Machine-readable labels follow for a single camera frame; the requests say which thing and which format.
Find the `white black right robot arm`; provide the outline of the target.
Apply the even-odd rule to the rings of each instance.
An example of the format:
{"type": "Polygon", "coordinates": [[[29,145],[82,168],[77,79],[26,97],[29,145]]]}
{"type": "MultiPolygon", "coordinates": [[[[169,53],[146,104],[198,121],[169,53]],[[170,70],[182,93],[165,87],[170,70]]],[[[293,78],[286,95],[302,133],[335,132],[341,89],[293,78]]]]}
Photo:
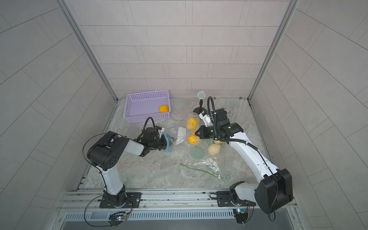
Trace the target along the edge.
{"type": "Polygon", "coordinates": [[[235,206],[250,202],[257,204],[264,213],[271,214],[293,200],[290,172],[271,163],[250,142],[243,128],[230,122],[224,109],[211,112],[198,107],[194,113],[204,121],[195,135],[202,140],[213,139],[229,144],[244,159],[257,179],[255,186],[240,181],[230,187],[228,197],[235,206]]]}

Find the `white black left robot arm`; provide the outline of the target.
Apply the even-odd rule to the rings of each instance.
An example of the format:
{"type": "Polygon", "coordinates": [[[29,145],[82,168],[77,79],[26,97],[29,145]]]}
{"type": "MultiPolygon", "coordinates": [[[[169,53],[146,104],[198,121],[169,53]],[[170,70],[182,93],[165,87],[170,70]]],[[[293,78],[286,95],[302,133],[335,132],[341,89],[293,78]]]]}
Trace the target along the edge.
{"type": "Polygon", "coordinates": [[[99,208],[137,208],[141,193],[126,193],[121,181],[117,163],[123,154],[144,157],[152,150],[164,150],[169,146],[164,128],[144,128],[135,140],[109,131],[92,145],[86,157],[99,171],[104,183],[104,192],[99,208]]]}

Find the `blue zip-top bag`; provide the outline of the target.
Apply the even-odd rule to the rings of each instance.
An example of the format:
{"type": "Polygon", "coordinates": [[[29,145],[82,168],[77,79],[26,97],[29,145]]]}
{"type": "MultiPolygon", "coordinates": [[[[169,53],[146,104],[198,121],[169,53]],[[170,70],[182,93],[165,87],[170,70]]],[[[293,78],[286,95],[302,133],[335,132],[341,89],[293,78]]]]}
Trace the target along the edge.
{"type": "Polygon", "coordinates": [[[195,135],[200,125],[199,116],[192,112],[185,116],[185,118],[179,123],[179,125],[166,129],[164,134],[167,137],[167,147],[165,153],[171,153],[177,150],[184,150],[186,148],[187,137],[190,135],[195,135]],[[197,129],[189,130],[186,127],[186,122],[189,118],[194,118],[197,120],[197,129]]]}

